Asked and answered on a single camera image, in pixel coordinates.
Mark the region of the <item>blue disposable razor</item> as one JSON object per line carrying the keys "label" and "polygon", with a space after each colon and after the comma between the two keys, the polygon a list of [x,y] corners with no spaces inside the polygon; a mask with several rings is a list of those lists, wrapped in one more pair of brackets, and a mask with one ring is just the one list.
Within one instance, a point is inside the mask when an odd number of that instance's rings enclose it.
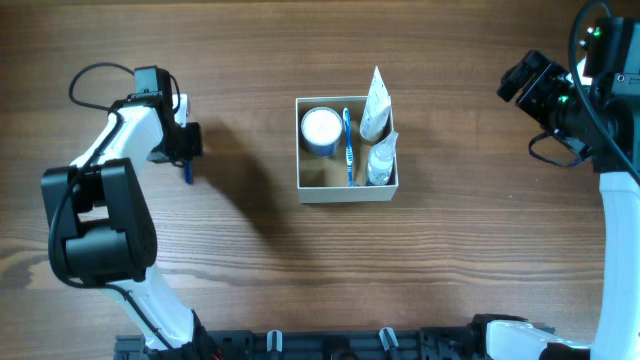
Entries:
{"label": "blue disposable razor", "polygon": [[184,166],[184,180],[187,184],[193,183],[193,165],[191,161],[187,161]]}

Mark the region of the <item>blue jar white lid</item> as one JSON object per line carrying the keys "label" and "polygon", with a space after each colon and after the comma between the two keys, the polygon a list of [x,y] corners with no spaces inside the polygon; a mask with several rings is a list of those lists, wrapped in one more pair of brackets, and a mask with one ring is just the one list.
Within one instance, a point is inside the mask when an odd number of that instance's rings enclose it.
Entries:
{"label": "blue jar white lid", "polygon": [[312,108],[301,120],[301,132],[309,153],[322,158],[332,157],[343,133],[342,118],[331,108]]}

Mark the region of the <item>blue white toothbrush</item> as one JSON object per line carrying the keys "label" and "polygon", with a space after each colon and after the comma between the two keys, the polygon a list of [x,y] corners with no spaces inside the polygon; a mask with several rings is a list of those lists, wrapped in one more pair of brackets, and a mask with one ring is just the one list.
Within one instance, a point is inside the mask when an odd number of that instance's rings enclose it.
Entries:
{"label": "blue white toothbrush", "polygon": [[355,187],[355,179],[354,179],[354,171],[353,171],[353,162],[354,162],[354,153],[352,147],[352,136],[351,136],[351,116],[348,108],[344,108],[342,112],[342,119],[345,128],[345,160],[347,167],[347,185],[349,187]]}

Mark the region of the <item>white cream tube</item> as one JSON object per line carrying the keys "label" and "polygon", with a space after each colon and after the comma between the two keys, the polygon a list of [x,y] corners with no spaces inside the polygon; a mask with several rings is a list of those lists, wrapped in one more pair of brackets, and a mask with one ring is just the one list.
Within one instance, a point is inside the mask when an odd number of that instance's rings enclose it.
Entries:
{"label": "white cream tube", "polygon": [[367,95],[360,136],[365,142],[377,142],[386,127],[391,111],[391,98],[378,67],[375,67]]}

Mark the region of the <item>clear bottle green label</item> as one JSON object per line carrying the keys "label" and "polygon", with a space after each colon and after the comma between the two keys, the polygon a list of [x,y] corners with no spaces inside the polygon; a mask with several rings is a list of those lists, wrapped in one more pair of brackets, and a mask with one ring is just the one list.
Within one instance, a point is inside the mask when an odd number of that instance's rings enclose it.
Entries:
{"label": "clear bottle green label", "polygon": [[395,161],[398,136],[397,132],[392,131],[371,148],[367,160],[366,184],[368,186],[384,186],[389,183]]}

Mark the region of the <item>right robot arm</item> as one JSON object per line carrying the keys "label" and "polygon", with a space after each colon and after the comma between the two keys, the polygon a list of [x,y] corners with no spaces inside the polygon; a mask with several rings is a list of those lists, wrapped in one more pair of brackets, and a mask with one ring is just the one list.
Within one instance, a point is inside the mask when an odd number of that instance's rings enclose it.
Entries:
{"label": "right robot arm", "polygon": [[595,338],[580,344],[527,321],[487,316],[477,350],[490,359],[639,356],[639,21],[606,15],[570,36],[569,66],[532,50],[497,94],[535,119],[599,175],[605,214],[603,296]]}

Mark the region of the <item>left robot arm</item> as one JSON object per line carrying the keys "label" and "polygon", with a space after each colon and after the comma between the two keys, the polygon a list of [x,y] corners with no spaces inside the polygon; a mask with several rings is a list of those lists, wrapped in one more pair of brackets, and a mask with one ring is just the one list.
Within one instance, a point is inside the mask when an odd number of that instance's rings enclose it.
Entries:
{"label": "left robot arm", "polygon": [[167,70],[131,73],[133,92],[106,108],[107,125],[90,148],[42,176],[49,263],[65,285],[102,291],[122,306],[142,333],[141,357],[218,359],[218,345],[156,264],[157,234],[138,181],[152,162],[183,169],[190,182],[201,128]]}

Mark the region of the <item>white cardboard box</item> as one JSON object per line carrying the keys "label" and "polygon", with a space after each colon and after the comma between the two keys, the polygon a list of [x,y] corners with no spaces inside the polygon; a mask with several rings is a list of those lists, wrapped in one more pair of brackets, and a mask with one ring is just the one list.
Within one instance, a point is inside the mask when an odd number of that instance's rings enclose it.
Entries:
{"label": "white cardboard box", "polygon": [[[301,203],[384,202],[393,199],[399,187],[398,166],[392,167],[386,185],[368,186],[367,160],[372,146],[361,141],[359,121],[366,104],[364,96],[306,97],[295,101],[296,185]],[[345,141],[341,140],[332,157],[317,157],[307,151],[302,135],[302,119],[316,107],[337,113],[347,108],[352,120],[353,175],[355,185],[347,184]]]}

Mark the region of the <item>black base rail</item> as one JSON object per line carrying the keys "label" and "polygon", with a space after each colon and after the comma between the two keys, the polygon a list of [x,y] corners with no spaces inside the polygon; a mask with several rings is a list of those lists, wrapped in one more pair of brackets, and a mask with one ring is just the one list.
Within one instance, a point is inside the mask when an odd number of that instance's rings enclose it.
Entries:
{"label": "black base rail", "polygon": [[[251,331],[210,331],[224,359],[271,359],[267,335]],[[280,359],[329,359],[349,350],[359,359],[487,359],[479,337],[466,327],[397,330],[396,354],[384,348],[379,331],[284,332]]]}

